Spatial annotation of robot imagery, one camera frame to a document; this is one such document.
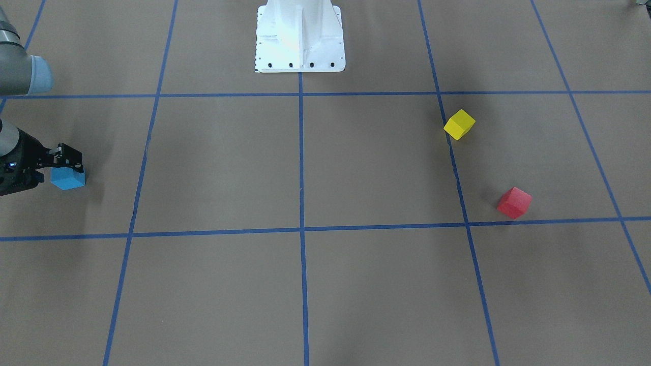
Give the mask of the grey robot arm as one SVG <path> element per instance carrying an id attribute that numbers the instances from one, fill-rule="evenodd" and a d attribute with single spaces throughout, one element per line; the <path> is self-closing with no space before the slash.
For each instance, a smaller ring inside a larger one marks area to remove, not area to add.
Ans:
<path id="1" fill-rule="evenodd" d="M 19 32 L 1 10 L 1 95 L 21 97 L 49 92 L 53 76 L 49 63 L 31 55 Z M 1 194 L 33 189 L 45 181 L 40 169 L 50 168 L 50 181 L 61 190 L 86 184 L 83 155 L 67 144 L 47 148 L 32 135 L 2 119 Z"/>

